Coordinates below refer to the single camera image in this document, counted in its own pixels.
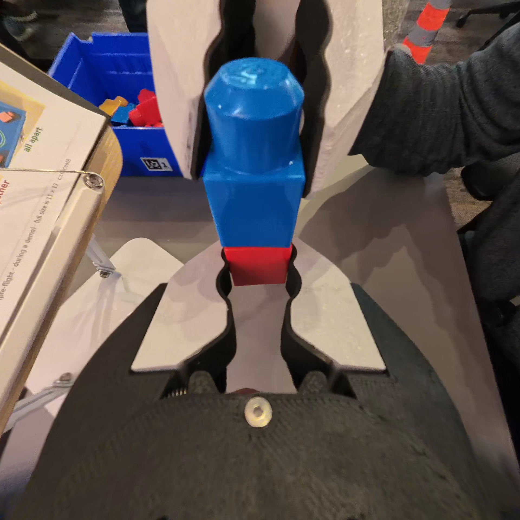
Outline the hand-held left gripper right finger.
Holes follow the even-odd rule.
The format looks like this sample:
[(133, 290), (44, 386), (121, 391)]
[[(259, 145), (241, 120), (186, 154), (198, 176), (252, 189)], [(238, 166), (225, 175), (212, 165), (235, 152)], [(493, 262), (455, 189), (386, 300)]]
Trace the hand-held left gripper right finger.
[(334, 392), (348, 373), (384, 374), (385, 362), (348, 277), (302, 240), (288, 264), (280, 351), (299, 389), (307, 374), (321, 372)]

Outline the pile of toy blocks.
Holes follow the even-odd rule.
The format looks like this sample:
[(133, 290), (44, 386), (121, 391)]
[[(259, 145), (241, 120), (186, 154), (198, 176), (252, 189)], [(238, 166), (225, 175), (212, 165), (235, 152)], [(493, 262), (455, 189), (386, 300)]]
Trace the pile of toy blocks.
[(98, 108), (110, 117), (110, 124), (117, 127), (164, 127), (155, 92), (142, 89), (137, 103), (122, 96), (105, 99)]

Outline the instruction sheet on stand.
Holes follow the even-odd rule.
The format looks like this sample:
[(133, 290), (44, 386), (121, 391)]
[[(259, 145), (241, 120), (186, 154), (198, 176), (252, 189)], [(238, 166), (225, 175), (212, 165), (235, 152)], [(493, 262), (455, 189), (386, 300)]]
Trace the instruction sheet on stand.
[(1, 45), (1, 63), (51, 92), (106, 117), (81, 170), (100, 174), (104, 188), (90, 189), (78, 177), (15, 312), (1, 330), (1, 428), (7, 432), (23, 416), (23, 405), (17, 405), (17, 401), (79, 262), (95, 243), (94, 229), (121, 176), (123, 158), (107, 114), (4, 45)]

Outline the grey desk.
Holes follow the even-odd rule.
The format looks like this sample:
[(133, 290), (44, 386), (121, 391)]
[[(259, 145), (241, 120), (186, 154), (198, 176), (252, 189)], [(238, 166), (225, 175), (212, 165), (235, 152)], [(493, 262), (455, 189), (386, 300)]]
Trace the grey desk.
[[(359, 284), (427, 357), (458, 407), (499, 507), (519, 473), (442, 177), (393, 175), (349, 158), (302, 203), (299, 238)], [(217, 240), (203, 185), (121, 178), (95, 235), (112, 256), (146, 238), (186, 263)]]

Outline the blue bin of blocks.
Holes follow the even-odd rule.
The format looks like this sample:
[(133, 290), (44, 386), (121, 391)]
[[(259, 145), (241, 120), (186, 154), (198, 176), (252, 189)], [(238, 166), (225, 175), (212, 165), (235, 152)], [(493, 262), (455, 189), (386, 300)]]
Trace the blue bin of blocks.
[[(70, 33), (48, 74), (95, 106), (117, 96), (136, 105), (141, 90), (155, 91), (146, 33), (93, 33), (88, 41)], [(163, 128), (112, 129), (122, 151), (122, 176), (181, 176)]]

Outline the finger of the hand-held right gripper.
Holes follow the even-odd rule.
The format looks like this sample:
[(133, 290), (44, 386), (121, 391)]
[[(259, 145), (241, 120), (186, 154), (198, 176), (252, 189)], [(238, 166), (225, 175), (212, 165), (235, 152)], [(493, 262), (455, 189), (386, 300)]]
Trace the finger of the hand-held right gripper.
[(187, 179), (200, 177), (212, 137), (204, 90), (225, 63), (255, 55), (255, 1), (147, 1), (155, 93)]
[(321, 191), (348, 155), (386, 61), (382, 1), (292, 1), (294, 62), (304, 91), (303, 197)]

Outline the orange traffic cone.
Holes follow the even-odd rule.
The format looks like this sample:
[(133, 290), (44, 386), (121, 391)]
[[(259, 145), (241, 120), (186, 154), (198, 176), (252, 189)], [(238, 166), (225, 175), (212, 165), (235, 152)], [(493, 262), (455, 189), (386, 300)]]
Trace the orange traffic cone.
[(452, 1), (427, 1), (402, 45), (417, 63), (424, 63), (443, 26)]

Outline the person's right forearm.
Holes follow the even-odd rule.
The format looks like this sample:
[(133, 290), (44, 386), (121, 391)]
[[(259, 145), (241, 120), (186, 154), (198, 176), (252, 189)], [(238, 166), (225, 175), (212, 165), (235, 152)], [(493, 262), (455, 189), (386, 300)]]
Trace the person's right forearm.
[(388, 53), (349, 151), (373, 167), (426, 177), (519, 153), (519, 24), (453, 65)]

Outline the printed instruction sheet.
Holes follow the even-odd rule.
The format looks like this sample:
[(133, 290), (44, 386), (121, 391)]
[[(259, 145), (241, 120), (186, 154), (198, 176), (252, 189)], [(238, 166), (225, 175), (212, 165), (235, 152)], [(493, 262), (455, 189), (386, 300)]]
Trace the printed instruction sheet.
[(105, 122), (1, 63), (1, 330)]

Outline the person's torso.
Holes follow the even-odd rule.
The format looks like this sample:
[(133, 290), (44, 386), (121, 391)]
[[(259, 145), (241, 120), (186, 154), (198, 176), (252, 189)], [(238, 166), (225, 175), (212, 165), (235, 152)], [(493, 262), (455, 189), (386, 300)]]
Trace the person's torso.
[(501, 192), (458, 234), (502, 399), (519, 409), (519, 192)]

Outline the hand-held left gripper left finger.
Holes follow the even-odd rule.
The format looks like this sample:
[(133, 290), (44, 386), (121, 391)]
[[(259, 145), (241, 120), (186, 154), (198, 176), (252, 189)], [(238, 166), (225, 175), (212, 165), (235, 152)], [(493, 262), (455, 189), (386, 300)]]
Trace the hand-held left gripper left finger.
[(198, 371), (226, 391), (237, 351), (229, 265), (217, 241), (168, 281), (131, 366), (136, 373), (174, 372), (183, 382)]

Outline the red-topped block tower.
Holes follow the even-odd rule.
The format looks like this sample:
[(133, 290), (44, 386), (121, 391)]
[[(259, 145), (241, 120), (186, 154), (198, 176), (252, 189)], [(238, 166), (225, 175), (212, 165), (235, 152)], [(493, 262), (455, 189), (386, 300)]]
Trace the red-topped block tower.
[(205, 89), (212, 144), (202, 175), (234, 285), (283, 284), (306, 175), (304, 92), (267, 58), (223, 65)]

